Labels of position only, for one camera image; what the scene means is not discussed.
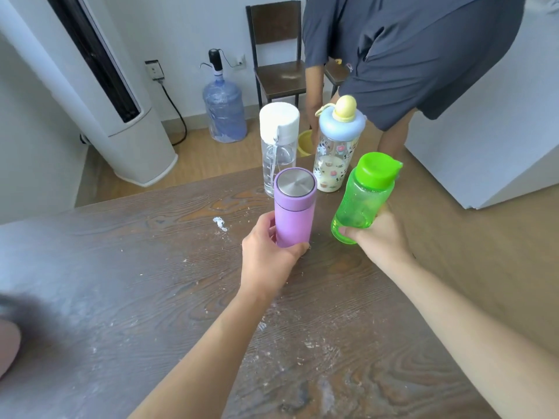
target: green plastic bottle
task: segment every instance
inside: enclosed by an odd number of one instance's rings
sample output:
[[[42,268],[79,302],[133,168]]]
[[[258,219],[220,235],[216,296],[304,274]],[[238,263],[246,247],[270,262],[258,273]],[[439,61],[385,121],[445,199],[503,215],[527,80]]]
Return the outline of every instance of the green plastic bottle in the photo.
[[[367,153],[351,171],[346,193],[332,220],[332,233],[345,244],[355,241],[339,233],[340,226],[368,228],[394,189],[402,163],[384,153]]]

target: purple bottle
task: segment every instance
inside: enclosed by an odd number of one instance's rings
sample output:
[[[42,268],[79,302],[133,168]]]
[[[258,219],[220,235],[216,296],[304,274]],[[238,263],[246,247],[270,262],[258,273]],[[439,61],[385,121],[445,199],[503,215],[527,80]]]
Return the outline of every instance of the purple bottle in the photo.
[[[309,242],[316,189],[316,178],[306,169],[287,168],[276,175],[274,205],[278,247]]]

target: chair backrest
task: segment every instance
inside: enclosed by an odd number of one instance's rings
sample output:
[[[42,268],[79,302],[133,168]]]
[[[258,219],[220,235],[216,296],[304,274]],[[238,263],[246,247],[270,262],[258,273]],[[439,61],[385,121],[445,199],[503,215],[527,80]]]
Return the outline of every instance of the chair backrest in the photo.
[[[254,66],[258,66],[256,45],[297,39],[297,60],[301,60],[301,2],[298,0],[247,6],[248,28]]]

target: gray shorts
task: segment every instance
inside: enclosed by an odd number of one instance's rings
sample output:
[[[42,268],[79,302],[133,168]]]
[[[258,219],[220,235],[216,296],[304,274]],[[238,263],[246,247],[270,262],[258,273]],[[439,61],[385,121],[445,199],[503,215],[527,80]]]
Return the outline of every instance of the gray shorts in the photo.
[[[339,93],[355,97],[383,131],[414,108],[437,119],[507,53],[524,2],[475,0],[402,38],[385,35],[390,11],[380,10],[378,21],[373,16],[367,24],[368,37],[361,38],[357,64]]]

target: wooden table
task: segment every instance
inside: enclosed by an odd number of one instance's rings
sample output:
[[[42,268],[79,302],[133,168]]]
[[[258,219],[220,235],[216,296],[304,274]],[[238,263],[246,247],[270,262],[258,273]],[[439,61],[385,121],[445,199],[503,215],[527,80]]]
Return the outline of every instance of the wooden table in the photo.
[[[402,292],[332,237],[341,197],[319,194],[312,248],[224,417],[498,417]],[[256,168],[0,227],[0,313],[24,333],[0,417],[125,417],[231,301],[241,240],[272,208]]]

